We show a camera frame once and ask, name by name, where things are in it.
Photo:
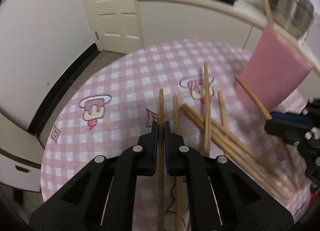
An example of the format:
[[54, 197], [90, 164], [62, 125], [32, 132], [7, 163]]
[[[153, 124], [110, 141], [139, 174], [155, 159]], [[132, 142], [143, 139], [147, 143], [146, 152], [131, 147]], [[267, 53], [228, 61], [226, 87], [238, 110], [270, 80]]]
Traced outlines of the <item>white side cabinet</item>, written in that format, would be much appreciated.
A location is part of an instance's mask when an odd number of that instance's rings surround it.
[[1, 183], [39, 193], [44, 148], [37, 137], [10, 121], [0, 118]]

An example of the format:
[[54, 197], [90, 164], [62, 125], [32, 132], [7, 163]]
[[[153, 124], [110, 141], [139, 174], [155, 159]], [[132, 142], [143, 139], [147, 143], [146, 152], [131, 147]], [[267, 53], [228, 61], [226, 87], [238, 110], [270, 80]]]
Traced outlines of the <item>cream panel door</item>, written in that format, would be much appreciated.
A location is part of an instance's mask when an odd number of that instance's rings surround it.
[[134, 0], [82, 0], [100, 50], [130, 53], [141, 48]]

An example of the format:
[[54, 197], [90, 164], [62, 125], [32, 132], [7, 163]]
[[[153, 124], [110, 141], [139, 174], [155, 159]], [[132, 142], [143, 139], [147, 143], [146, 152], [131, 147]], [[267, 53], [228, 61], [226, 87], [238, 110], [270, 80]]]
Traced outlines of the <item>pink cylindrical utensil cup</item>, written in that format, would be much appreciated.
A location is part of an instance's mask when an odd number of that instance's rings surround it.
[[265, 27], [239, 78], [270, 112], [302, 83], [312, 68], [286, 38]]

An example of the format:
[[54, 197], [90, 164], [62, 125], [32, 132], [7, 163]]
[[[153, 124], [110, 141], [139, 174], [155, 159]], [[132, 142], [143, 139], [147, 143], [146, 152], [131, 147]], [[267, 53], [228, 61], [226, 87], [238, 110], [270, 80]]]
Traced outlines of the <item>white kitchen counter cabinet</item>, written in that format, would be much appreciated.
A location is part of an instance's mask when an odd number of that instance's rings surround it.
[[256, 47], [267, 19], [262, 11], [237, 0], [134, 0], [140, 45], [196, 38], [228, 43], [249, 51]]

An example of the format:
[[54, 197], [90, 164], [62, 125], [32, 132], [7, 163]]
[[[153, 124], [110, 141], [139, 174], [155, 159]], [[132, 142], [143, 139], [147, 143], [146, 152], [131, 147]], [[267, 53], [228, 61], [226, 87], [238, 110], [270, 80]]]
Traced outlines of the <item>short-looking wooden chopstick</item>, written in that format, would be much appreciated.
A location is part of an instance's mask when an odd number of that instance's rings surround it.
[[220, 115], [221, 115], [221, 125], [227, 128], [227, 116], [226, 116], [226, 108], [225, 101], [223, 98], [223, 92], [221, 90], [217, 91], [219, 107], [220, 107]]

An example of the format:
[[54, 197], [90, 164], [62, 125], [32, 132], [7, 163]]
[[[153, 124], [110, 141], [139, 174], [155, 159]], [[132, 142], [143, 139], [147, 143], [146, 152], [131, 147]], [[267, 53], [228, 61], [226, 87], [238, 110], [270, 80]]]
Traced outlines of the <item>pink checkered tablecloth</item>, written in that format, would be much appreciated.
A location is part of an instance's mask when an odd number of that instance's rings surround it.
[[[177, 95], [180, 136], [204, 155], [204, 62], [210, 87], [209, 158], [223, 156], [285, 207], [293, 230], [311, 201], [311, 182], [298, 148], [291, 148], [298, 173], [293, 181], [280, 140], [264, 130], [265, 118], [240, 101], [240, 76], [251, 53], [222, 43], [175, 40], [130, 53], [102, 68], [76, 92], [58, 116], [47, 141], [41, 167], [44, 203], [94, 157], [113, 158], [138, 143], [158, 125], [159, 90], [164, 91], [164, 124], [174, 132], [173, 95]], [[217, 91], [223, 92], [227, 128], [221, 125]], [[187, 185], [183, 177], [184, 230], [190, 225]], [[157, 230], [157, 165], [153, 176], [138, 176], [132, 230]], [[164, 150], [164, 230], [176, 230], [176, 177], [167, 174]]]

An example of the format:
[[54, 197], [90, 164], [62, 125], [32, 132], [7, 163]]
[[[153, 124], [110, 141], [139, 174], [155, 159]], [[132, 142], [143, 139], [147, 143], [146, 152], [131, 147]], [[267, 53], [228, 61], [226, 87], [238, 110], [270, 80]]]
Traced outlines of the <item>stainless steel steamer pot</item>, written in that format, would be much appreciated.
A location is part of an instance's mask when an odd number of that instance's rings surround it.
[[268, 0], [274, 21], [296, 39], [310, 29], [314, 6], [310, 0]]

